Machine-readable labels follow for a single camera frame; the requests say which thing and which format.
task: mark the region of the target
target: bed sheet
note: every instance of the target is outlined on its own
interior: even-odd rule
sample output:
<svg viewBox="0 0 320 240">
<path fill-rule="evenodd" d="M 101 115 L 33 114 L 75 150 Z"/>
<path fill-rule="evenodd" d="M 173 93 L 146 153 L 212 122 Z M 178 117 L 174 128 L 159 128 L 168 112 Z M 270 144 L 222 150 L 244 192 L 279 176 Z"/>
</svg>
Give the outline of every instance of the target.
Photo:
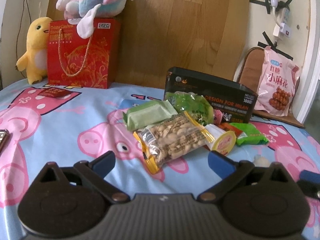
<svg viewBox="0 0 320 240">
<path fill-rule="evenodd" d="M 200 148 L 165 165 L 151 176 L 143 165 L 141 145 L 122 123 L 121 109 L 148 100 L 162 99 L 163 90 L 114 83 L 110 89 L 62 87 L 72 93 L 63 98 L 38 95 L 47 81 L 29 86 L 26 80 L 0 92 L 0 129 L 12 138 L 0 156 L 0 239 L 18 240 L 23 229 L 17 207 L 33 179 L 48 161 L 72 166 L 91 161 L 107 150 L 116 154 L 116 166 L 106 181 L 136 193 L 192 193 L 197 196 L 220 178 L 208 166 L 208 151 Z M 253 161 L 255 155 L 280 161 L 297 180 L 301 170 L 319 172 L 320 145 L 305 130 L 277 121 L 252 117 L 267 146 L 235 146 L 228 155 L 234 161 Z M 303 235 L 320 236 L 320 204 L 308 199 L 311 215 Z"/>
</svg>

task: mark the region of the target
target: red gift bag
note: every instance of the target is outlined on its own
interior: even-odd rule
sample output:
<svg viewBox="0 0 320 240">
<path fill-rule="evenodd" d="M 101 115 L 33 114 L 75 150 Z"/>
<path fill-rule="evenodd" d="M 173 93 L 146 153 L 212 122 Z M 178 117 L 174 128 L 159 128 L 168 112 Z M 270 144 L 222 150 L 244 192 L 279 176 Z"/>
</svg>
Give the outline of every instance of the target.
<svg viewBox="0 0 320 240">
<path fill-rule="evenodd" d="M 116 78 L 120 23 L 94 19 L 90 38 L 77 33 L 77 20 L 50 23 L 48 83 L 75 87 L 109 88 Z"/>
</svg>

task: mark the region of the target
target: pink snack bag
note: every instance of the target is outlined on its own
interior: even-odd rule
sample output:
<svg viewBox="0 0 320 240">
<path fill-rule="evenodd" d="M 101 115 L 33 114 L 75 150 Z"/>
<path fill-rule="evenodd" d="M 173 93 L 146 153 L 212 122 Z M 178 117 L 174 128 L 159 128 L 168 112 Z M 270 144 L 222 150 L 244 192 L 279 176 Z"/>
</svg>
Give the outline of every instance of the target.
<svg viewBox="0 0 320 240">
<path fill-rule="evenodd" d="M 276 53 L 270 46 L 266 47 L 254 109 L 287 116 L 300 72 L 292 60 Z"/>
</svg>

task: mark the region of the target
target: green snack wrapper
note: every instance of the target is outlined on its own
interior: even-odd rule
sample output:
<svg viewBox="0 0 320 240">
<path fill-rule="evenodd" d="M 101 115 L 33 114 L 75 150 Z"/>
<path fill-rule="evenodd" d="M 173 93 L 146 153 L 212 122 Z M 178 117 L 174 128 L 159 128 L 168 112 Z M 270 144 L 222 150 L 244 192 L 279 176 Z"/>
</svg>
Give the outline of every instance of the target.
<svg viewBox="0 0 320 240">
<path fill-rule="evenodd" d="M 259 130 L 252 123 L 230 123 L 230 125 L 243 131 L 237 137 L 237 145 L 258 145 L 258 144 L 267 144 L 269 140 L 259 132 Z"/>
<path fill-rule="evenodd" d="M 187 111 L 194 120 L 203 126 L 213 123 L 213 108 L 203 96 L 168 92 L 165 94 L 165 100 L 168 100 L 178 113 Z"/>
<path fill-rule="evenodd" d="M 178 114 L 169 101 L 152 100 L 128 109 L 123 121 L 128 131 L 134 131 L 161 122 Z"/>
</svg>

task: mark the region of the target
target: yellow plush toy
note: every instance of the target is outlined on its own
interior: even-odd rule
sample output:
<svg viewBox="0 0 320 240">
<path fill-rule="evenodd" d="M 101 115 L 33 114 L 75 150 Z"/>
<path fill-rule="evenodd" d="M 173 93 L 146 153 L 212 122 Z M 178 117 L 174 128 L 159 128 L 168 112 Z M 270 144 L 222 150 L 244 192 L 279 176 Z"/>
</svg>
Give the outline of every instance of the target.
<svg viewBox="0 0 320 240">
<path fill-rule="evenodd" d="M 47 76 L 47 43 L 52 20 L 41 17 L 31 23 L 27 34 L 27 52 L 17 61 L 19 71 L 26 70 L 30 85 Z"/>
</svg>

